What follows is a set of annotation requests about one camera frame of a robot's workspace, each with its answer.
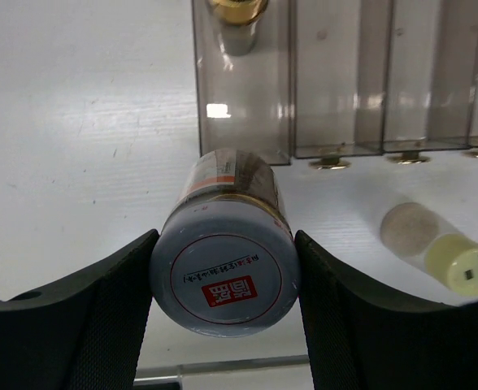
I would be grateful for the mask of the grey-lid red-label spice jar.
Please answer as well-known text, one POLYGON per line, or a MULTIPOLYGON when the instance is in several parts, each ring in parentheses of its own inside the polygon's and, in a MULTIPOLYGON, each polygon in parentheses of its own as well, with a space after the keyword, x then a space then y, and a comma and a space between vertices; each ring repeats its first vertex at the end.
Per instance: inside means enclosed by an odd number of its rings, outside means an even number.
POLYGON ((301 271, 272 168, 235 149, 200 157, 154 246, 149 277, 163 312, 201 335, 250 336, 286 316, 301 271))

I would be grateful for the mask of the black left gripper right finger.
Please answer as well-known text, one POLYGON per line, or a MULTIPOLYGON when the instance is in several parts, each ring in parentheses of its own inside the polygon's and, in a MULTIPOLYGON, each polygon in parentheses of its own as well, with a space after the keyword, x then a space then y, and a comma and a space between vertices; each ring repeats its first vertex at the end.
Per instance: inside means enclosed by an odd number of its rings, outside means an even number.
POLYGON ((295 236, 317 389, 478 389, 478 301, 451 306, 392 288, 295 236))

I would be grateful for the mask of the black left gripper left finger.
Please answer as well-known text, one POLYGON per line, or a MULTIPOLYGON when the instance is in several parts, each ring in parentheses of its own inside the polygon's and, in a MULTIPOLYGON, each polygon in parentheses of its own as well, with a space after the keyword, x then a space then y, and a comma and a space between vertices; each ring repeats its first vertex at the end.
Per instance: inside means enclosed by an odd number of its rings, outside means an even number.
POLYGON ((152 293, 155 230, 55 282, 0 301, 0 389, 130 389, 152 293))

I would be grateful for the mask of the tall black-cap gold bottle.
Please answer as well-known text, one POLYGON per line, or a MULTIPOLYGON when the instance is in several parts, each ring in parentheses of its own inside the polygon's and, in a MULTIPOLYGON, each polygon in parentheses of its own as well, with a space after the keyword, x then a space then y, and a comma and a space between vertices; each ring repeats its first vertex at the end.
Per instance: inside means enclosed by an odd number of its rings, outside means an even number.
POLYGON ((268 0, 206 1, 215 38, 225 54, 244 56, 254 48, 258 24, 268 5, 268 0))

